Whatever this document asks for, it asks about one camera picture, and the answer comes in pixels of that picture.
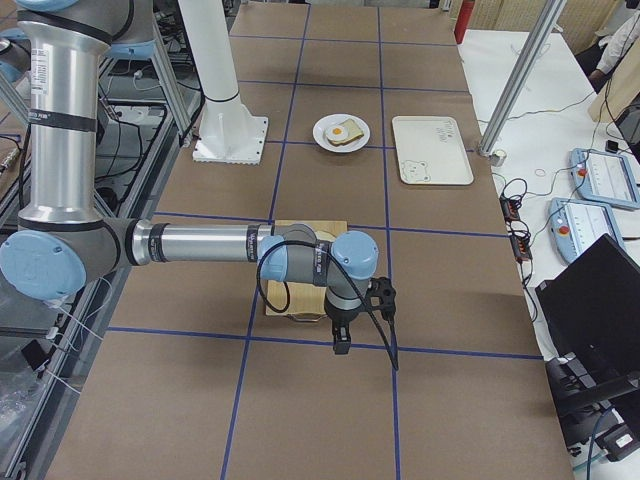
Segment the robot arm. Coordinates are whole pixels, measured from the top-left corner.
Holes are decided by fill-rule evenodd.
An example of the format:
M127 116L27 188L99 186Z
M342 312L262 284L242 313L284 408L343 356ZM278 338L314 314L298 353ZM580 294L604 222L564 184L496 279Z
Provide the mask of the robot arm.
M1 73L11 83L30 70L31 44L28 36L17 27L1 32Z
M372 313L384 281L379 250L349 231L322 241L307 225L170 225L101 215L94 205L99 65L160 49L149 1L21 1L29 39L30 199L1 246L4 278L22 294L57 300L113 271L152 262L238 261L258 281L311 284L325 291L333 349L351 345L350 323Z

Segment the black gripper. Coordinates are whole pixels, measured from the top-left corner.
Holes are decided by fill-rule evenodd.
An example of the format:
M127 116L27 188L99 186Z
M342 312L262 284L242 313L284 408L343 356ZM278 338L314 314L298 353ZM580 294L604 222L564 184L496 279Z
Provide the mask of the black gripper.
M348 354L351 348L349 324L359 315L360 308L343 310L326 299L324 301L324 309L331 320L334 353L336 355Z

